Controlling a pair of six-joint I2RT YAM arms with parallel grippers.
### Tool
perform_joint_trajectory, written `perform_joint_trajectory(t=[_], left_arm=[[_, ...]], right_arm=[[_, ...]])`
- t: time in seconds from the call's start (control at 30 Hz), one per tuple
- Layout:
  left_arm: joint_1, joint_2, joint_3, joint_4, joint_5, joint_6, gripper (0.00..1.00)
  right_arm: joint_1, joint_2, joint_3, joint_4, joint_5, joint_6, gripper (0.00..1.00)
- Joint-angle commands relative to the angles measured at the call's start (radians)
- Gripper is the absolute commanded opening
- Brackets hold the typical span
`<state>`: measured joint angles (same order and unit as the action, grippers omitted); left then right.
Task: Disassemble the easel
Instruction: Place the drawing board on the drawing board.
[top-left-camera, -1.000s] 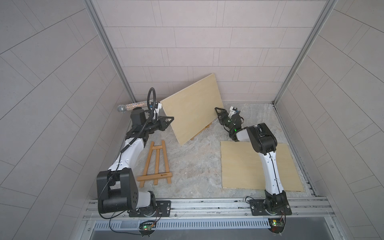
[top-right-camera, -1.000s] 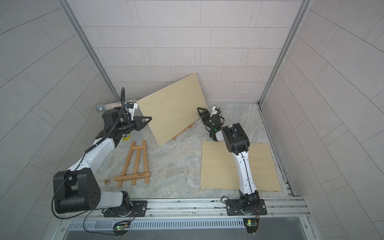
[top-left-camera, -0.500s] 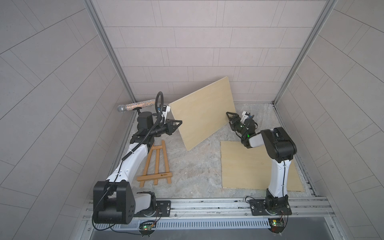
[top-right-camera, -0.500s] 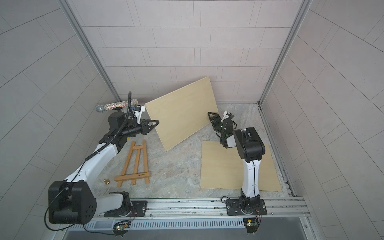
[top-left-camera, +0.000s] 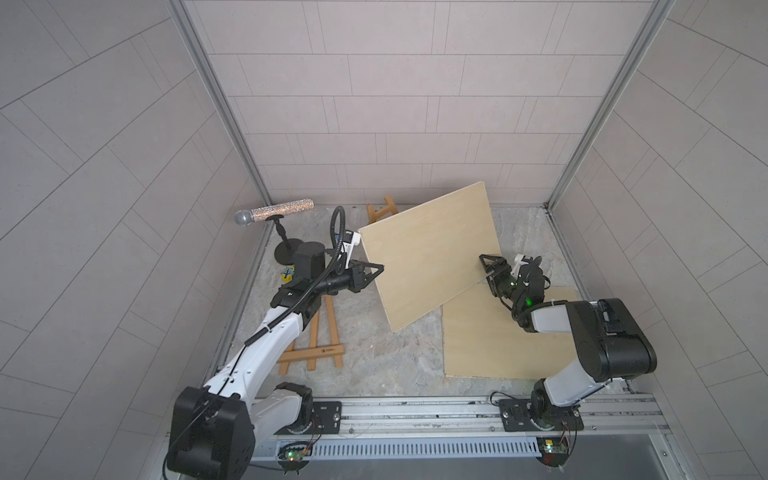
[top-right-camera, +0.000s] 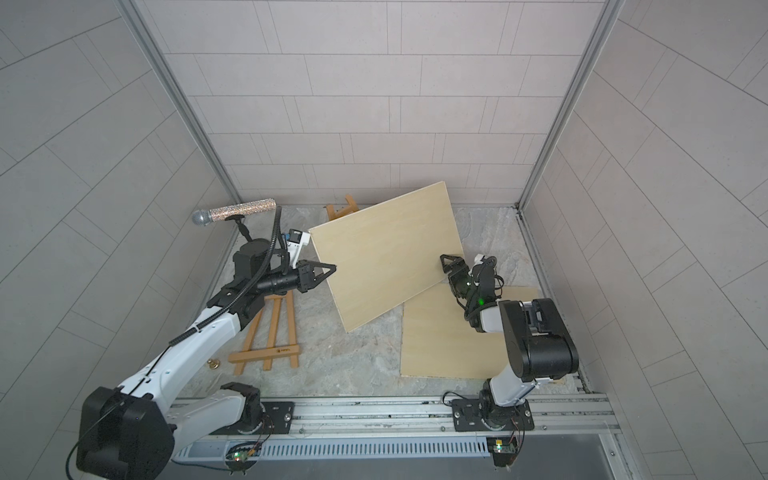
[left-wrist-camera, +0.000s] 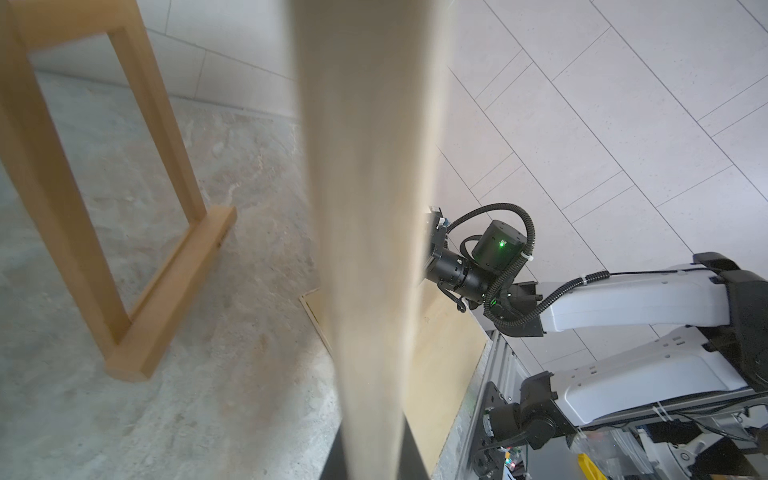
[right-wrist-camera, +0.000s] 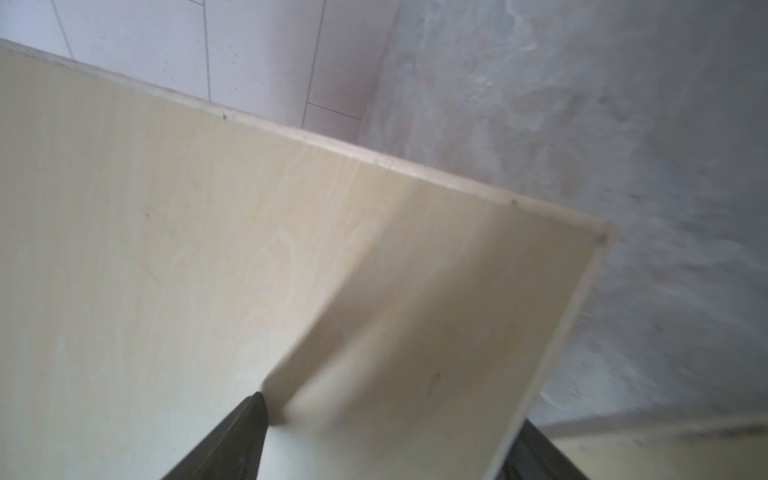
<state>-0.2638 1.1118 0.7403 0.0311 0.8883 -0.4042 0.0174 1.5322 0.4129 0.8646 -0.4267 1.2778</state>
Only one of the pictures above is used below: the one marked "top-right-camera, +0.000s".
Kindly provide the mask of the wooden easel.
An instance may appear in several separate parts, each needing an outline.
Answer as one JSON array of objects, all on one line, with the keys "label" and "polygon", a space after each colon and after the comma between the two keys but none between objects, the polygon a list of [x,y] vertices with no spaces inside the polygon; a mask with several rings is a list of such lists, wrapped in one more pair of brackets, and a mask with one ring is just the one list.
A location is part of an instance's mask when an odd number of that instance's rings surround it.
[{"label": "wooden easel", "polygon": [[345,202],[346,204],[340,208],[336,208],[333,204],[328,204],[325,206],[329,221],[333,221],[359,211],[359,206],[351,195],[347,194],[345,196]]},{"label": "wooden easel", "polygon": [[239,377],[248,368],[272,371],[276,363],[287,363],[291,369],[300,366],[302,350],[298,342],[295,299],[292,292],[268,295],[265,306],[249,324],[243,345],[228,357]]}]

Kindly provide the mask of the plywood board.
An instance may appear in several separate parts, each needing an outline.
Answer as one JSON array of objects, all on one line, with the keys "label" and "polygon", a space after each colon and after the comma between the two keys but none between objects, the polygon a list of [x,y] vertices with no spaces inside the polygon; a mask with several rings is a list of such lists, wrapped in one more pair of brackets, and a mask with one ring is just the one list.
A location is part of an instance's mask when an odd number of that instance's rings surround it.
[{"label": "plywood board", "polygon": [[507,364],[504,336],[472,328],[448,284],[439,283],[405,302],[403,376],[485,380]]},{"label": "plywood board", "polygon": [[440,256],[463,256],[443,182],[309,230],[343,328],[351,332],[440,283]]}]

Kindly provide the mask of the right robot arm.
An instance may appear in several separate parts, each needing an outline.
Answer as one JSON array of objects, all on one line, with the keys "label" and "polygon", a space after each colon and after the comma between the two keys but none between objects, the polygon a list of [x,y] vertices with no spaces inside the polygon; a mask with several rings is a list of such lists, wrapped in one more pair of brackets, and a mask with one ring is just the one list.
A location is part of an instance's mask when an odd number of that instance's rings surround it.
[{"label": "right robot arm", "polygon": [[455,430],[533,430],[527,396],[579,367],[577,348],[554,301],[504,300],[494,256],[479,255],[473,265],[448,254],[440,261],[464,319],[479,333],[501,333],[507,353],[507,365],[486,380],[478,397],[450,402]]}]

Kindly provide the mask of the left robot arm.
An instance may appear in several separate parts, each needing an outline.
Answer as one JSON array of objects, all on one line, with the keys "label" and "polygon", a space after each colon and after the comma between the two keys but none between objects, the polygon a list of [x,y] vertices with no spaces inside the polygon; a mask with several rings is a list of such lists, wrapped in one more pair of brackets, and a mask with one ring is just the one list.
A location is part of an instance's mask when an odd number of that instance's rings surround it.
[{"label": "left robot arm", "polygon": [[260,390],[238,382],[190,404],[174,405],[183,387],[210,357],[256,318],[269,297],[305,293],[336,267],[303,260],[307,232],[282,233],[272,199],[200,210],[197,225],[232,221],[245,243],[235,252],[235,273],[199,316],[137,373],[113,388],[99,387],[84,401],[79,437],[64,462],[102,479],[155,479],[178,453],[218,430],[251,435],[224,456],[223,471],[246,472],[264,443],[280,429]]}]

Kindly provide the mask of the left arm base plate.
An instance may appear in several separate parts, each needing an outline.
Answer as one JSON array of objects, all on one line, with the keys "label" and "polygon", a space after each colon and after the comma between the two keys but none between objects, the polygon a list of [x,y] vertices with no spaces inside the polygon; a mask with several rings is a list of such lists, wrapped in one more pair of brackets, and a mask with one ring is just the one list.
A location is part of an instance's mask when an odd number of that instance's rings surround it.
[{"label": "left arm base plate", "polygon": [[291,430],[295,406],[291,401],[263,401],[261,420],[256,427],[230,425],[213,431],[212,435],[287,435]]}]

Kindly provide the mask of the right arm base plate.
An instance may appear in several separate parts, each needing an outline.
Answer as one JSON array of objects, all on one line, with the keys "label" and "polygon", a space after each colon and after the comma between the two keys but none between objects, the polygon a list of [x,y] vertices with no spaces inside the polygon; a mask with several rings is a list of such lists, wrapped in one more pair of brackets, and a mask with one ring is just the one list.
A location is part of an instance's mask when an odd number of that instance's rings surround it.
[{"label": "right arm base plate", "polygon": [[499,407],[479,398],[455,398],[449,402],[457,432],[532,431],[535,424],[529,403]]}]

